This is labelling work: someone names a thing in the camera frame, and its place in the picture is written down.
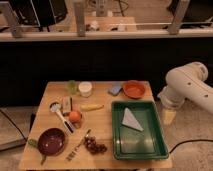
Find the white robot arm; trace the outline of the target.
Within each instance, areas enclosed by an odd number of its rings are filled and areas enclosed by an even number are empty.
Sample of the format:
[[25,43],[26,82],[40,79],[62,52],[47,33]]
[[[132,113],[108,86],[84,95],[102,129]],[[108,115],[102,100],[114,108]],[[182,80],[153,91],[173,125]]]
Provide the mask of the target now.
[[157,95],[163,105],[164,125],[172,123],[185,99],[213,114],[213,87],[205,83],[207,78],[208,69],[201,62],[173,68],[166,74],[166,86]]

